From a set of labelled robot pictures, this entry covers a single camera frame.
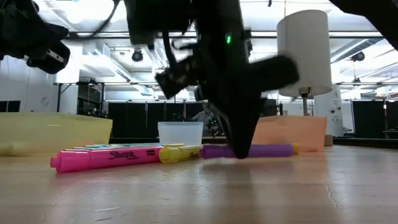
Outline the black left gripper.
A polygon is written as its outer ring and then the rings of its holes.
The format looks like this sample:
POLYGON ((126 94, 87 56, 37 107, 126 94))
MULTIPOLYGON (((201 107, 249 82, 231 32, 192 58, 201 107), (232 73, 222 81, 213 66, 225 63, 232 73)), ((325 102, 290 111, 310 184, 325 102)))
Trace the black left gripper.
POLYGON ((34 0, 0 0, 0 54, 16 58, 67 58, 68 29, 45 22, 34 0))

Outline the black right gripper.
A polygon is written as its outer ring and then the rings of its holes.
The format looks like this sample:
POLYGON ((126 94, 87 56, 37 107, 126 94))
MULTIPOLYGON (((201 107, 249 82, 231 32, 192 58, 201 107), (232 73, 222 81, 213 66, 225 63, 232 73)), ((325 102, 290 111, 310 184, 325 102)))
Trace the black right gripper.
POLYGON ((249 63, 239 0, 192 0, 192 4, 204 69, 195 99, 215 103, 215 113, 234 156, 247 158, 264 104, 261 93, 297 83, 297 65, 286 55, 249 63), (230 103, 238 103, 238 148, 230 103))

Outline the purple Sharpie highlighter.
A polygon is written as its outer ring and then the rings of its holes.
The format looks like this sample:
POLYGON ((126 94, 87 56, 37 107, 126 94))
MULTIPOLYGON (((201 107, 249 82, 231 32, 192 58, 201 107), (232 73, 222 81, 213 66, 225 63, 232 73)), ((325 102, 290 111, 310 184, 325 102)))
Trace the purple Sharpie highlighter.
MULTIPOLYGON (((253 144, 248 158, 290 157, 293 156, 292 144, 253 144)), ((204 145, 201 150, 204 159, 236 158, 228 145, 204 145)))

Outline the pink Sharpie highlighter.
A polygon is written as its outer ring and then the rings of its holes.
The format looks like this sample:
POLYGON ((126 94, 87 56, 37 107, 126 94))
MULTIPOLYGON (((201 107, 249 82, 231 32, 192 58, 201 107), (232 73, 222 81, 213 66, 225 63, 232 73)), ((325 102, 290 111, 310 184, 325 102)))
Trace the pink Sharpie highlighter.
POLYGON ((60 151, 50 159, 58 173, 160 162, 162 146, 113 147, 85 151, 60 151))

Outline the black monitor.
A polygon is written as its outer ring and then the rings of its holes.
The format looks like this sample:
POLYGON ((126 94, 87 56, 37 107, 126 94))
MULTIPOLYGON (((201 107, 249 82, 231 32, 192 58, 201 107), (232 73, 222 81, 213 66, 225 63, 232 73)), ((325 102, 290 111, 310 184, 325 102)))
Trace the black monitor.
POLYGON ((278 111, 278 105, 276 100, 273 99, 264 99, 262 104, 262 109, 260 113, 260 117, 267 117, 267 116, 276 116, 278 111))

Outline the person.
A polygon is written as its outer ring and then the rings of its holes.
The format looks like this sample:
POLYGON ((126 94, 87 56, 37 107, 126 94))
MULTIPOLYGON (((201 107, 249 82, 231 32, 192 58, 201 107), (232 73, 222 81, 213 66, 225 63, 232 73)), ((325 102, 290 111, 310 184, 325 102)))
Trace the person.
POLYGON ((218 132, 218 125, 216 119, 207 105, 203 105, 203 110, 197 113, 192 118, 192 121, 203 123, 204 136, 213 136, 218 132))

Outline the orange plastic bin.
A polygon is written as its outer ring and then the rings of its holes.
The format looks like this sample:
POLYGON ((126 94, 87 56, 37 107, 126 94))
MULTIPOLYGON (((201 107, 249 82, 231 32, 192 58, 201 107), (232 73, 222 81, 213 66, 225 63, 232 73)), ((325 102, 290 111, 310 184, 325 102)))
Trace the orange plastic bin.
POLYGON ((253 144, 298 144, 299 153, 322 152, 327 119, 318 116, 269 116, 259 118, 253 144))

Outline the white cylindrical pillar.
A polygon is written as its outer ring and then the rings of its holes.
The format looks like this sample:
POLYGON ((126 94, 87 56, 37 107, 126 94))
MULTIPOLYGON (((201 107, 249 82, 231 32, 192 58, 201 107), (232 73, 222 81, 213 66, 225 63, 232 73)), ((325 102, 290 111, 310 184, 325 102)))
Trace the white cylindrical pillar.
POLYGON ((341 110, 341 90, 339 85, 333 85, 332 91, 315 96, 315 110, 317 116, 327 118, 326 134, 342 137, 343 114, 341 110))

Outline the black metal scaffold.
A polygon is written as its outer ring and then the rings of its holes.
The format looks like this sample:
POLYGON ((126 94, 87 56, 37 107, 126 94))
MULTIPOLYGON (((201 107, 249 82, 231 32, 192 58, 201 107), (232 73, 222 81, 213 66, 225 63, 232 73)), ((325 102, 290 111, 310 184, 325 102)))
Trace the black metal scaffold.
MULTIPOLYGON (((57 86, 57 111, 61 111, 62 94, 73 86, 97 86, 100 92, 100 99, 97 104, 103 105, 105 101, 144 101, 144 102, 195 102, 193 95, 194 87, 189 86, 177 93, 176 96, 166 98, 158 84, 154 82, 76 82, 56 83, 57 86)), ((340 87, 343 91, 354 91, 367 88, 381 88, 383 86, 398 87, 398 80, 394 82, 339 82, 332 84, 333 87, 340 87)))

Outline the clear plastic bin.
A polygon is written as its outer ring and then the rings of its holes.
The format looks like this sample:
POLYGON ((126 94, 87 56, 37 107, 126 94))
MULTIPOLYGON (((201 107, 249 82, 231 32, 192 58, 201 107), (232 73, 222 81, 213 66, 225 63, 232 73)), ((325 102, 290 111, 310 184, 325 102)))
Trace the clear plastic bin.
POLYGON ((161 145, 184 144, 200 145, 203 136, 203 123, 197 121, 163 121, 158 122, 159 141, 161 145))

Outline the black shelving unit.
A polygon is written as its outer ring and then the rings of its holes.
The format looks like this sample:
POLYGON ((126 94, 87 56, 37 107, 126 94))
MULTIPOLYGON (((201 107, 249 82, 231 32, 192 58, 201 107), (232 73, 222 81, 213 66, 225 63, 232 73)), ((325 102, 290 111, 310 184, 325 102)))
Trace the black shelving unit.
POLYGON ((104 84, 80 85, 78 87, 77 114, 104 116, 104 84))

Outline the yellow plastic bin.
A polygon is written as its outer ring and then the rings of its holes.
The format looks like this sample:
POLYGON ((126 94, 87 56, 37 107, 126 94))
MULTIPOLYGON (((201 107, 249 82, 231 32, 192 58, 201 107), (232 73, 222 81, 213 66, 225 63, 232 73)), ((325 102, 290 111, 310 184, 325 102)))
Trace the yellow plastic bin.
POLYGON ((64 113, 0 113, 0 157, 54 155, 108 144, 111 119, 64 113))

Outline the black partition panel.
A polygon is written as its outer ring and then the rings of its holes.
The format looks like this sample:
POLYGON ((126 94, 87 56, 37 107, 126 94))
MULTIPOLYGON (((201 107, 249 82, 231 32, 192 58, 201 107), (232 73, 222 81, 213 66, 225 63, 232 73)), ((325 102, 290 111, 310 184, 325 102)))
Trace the black partition panel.
POLYGON ((192 121, 203 110, 201 103, 110 103, 113 138, 156 138, 158 122, 192 121))
POLYGON ((356 138, 398 139, 398 101, 353 101, 356 138))

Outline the black aluminium table frame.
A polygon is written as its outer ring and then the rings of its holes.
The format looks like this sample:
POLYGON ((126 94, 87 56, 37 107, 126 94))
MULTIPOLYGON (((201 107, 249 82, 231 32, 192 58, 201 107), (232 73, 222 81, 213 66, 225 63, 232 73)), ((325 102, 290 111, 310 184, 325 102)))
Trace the black aluminium table frame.
MULTIPOLYGON (((227 143, 225 137, 204 137, 204 143, 224 144, 227 143)), ((127 143, 155 143, 159 138, 110 138, 110 144, 127 143)), ((367 139, 367 138, 333 138, 334 145, 373 147, 380 149, 398 149, 398 139, 367 139)))

